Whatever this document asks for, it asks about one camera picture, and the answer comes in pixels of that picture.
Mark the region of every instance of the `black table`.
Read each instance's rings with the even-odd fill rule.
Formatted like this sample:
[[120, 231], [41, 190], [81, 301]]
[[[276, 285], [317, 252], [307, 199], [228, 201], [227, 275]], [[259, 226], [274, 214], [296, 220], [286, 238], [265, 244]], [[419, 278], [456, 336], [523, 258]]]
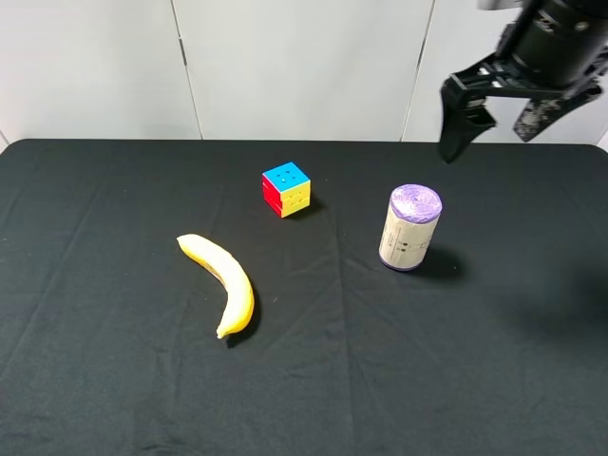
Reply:
[[[261, 172], [295, 161], [280, 219]], [[378, 259], [392, 188], [444, 213]], [[215, 338], [207, 236], [256, 287]], [[608, 156], [579, 145], [25, 141], [0, 156], [0, 454], [605, 456]]]

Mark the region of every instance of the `yellow banana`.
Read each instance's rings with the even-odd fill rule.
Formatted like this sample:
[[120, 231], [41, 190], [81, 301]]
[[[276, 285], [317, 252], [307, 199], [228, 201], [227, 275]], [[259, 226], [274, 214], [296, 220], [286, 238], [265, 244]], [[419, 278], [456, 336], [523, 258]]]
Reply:
[[254, 313], [254, 291], [249, 278], [232, 255], [198, 235], [178, 237], [185, 254], [213, 274], [228, 292], [226, 309], [218, 326], [218, 339], [245, 329]]

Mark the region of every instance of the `label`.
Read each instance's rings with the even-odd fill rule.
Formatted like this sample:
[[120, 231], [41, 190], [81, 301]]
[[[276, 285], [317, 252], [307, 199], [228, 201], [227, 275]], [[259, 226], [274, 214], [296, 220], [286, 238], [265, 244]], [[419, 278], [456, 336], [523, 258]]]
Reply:
[[398, 218], [389, 204], [387, 222], [380, 241], [380, 257], [395, 269], [413, 269], [427, 254], [439, 218], [429, 223], [410, 223]]

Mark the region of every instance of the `rubik's cube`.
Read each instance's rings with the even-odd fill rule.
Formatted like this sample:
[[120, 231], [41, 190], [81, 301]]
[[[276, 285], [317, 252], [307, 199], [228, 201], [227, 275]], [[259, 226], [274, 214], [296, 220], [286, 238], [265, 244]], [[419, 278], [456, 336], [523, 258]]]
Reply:
[[262, 174], [262, 191], [282, 218], [311, 204], [311, 180], [291, 161]]

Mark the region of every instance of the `white wall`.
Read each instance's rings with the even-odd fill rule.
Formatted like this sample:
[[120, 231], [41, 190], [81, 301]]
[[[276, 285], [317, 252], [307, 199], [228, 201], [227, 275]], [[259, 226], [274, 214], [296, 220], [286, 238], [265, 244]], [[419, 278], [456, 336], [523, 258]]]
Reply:
[[169, 0], [0, 0], [0, 43], [11, 142], [200, 137]]
[[399, 141], [432, 0], [175, 0], [204, 138]]
[[[436, 142], [442, 123], [440, 87], [449, 73], [465, 69], [494, 51], [518, 9], [482, 11], [477, 0], [436, 0], [404, 141]], [[512, 131], [526, 100], [489, 99], [499, 126], [484, 133], [485, 143], [519, 143]], [[545, 130], [537, 143], [597, 144], [608, 127], [608, 96], [575, 111]]]

